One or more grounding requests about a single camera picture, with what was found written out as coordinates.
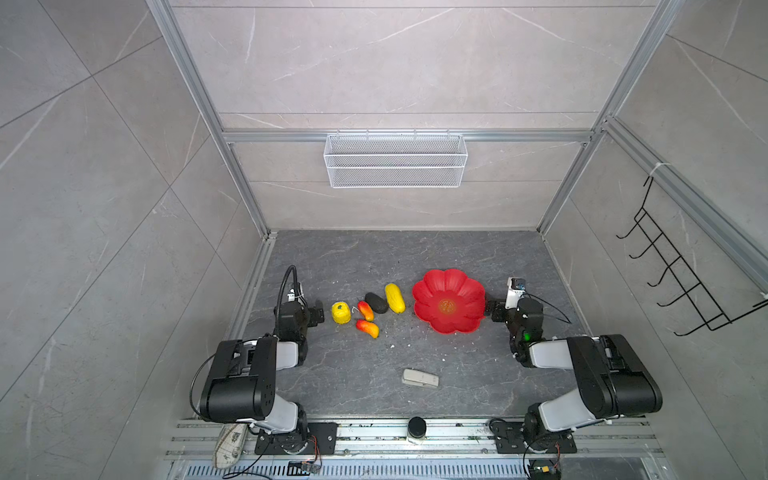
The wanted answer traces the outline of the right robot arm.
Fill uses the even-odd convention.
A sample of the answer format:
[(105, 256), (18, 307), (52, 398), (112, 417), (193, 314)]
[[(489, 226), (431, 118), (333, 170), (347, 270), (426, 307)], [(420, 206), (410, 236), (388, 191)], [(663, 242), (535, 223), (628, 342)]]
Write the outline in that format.
[(528, 441), (662, 408), (660, 387), (624, 336), (546, 339), (543, 304), (526, 296), (514, 308), (488, 299), (485, 313), (506, 325), (511, 353), (522, 366), (574, 374), (573, 390), (529, 407), (523, 423)]

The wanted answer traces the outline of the black fake avocado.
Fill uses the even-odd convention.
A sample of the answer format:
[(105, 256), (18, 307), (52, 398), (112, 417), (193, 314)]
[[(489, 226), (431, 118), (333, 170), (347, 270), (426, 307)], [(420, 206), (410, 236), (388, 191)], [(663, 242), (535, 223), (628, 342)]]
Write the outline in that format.
[(387, 300), (373, 292), (367, 292), (364, 296), (364, 301), (376, 314), (385, 314), (389, 311)]

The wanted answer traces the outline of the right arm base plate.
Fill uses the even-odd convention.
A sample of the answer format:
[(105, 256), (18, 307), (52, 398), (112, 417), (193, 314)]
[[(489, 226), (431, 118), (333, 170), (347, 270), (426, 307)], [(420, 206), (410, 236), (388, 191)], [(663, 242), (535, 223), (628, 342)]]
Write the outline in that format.
[(550, 432), (536, 430), (522, 421), (507, 421), (500, 418), (488, 422), (499, 454), (574, 454), (577, 447), (570, 431)]

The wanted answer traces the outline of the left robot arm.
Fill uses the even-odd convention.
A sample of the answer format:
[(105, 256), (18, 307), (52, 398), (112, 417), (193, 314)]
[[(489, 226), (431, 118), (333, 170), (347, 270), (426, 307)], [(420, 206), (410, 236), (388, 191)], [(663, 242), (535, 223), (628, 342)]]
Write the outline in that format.
[(325, 321), (323, 304), (286, 302), (274, 310), (275, 332), (251, 340), (225, 340), (203, 362), (207, 377), (198, 396), (189, 392), (193, 412), (203, 420), (257, 427), (269, 435), (306, 442), (306, 412), (277, 394), (280, 370), (300, 366), (308, 354), (307, 331)]

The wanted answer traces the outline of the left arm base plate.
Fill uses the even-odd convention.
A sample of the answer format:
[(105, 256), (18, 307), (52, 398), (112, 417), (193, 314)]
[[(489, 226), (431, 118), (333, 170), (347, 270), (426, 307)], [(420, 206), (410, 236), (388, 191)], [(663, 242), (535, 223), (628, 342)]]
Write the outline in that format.
[(266, 455), (332, 455), (337, 442), (339, 425), (333, 422), (310, 422), (305, 430), (291, 433), (255, 435), (255, 454)]

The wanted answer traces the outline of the yellow fake banana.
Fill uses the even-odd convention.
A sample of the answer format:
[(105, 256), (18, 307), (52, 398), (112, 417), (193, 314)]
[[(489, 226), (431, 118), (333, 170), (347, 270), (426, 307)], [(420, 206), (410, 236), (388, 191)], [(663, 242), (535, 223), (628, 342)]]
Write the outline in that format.
[(389, 308), (396, 314), (402, 314), (406, 311), (406, 302), (400, 288), (395, 283), (389, 283), (385, 286), (385, 296)]

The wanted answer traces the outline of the red-yellow fake mango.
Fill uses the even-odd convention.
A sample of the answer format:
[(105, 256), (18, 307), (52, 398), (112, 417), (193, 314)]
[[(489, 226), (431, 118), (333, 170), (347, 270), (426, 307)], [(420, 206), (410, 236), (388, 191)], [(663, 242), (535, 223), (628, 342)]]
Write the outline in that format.
[(366, 301), (359, 301), (357, 303), (357, 309), (363, 316), (363, 319), (368, 322), (373, 322), (375, 313), (372, 307)]
[(373, 339), (377, 339), (380, 335), (380, 327), (372, 321), (358, 320), (355, 326), (359, 331), (369, 335)]

